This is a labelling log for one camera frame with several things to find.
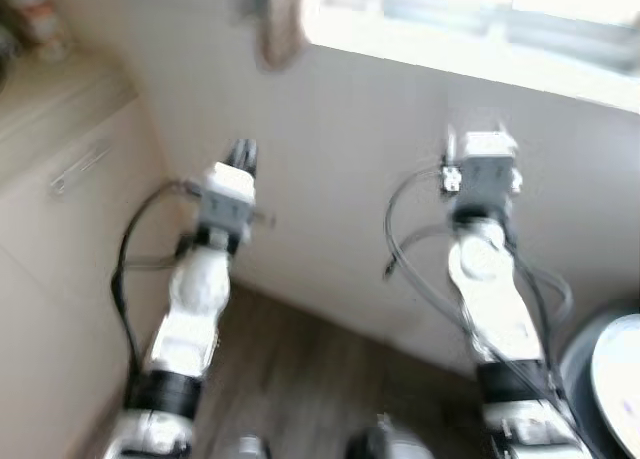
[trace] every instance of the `wooden floor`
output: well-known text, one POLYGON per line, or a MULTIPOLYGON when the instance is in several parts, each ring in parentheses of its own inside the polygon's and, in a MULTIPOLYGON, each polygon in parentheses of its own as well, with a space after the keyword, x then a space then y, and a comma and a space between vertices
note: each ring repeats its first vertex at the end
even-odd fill
POLYGON ((194 459, 224 459, 246 433, 274 459, 342 458, 377 414, 436 459, 481 458, 473 383, 314 316, 236 288, 196 420, 194 459))

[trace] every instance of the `cabinet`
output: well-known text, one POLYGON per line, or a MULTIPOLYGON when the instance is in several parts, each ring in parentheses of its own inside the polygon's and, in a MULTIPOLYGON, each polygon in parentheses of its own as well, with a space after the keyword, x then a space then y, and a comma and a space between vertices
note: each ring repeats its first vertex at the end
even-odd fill
MULTIPOLYGON (((7 457, 64 457, 121 384, 127 350, 110 275, 127 221, 167 175, 134 100, 0 189, 0 443, 7 457), (52 180, 94 156, 63 194, 52 192, 52 180)), ((159 204, 140 223, 131 252, 170 252, 180 218, 175 203, 159 204)), ((147 340, 167 307, 168 273, 130 276, 132 323, 147 340)))

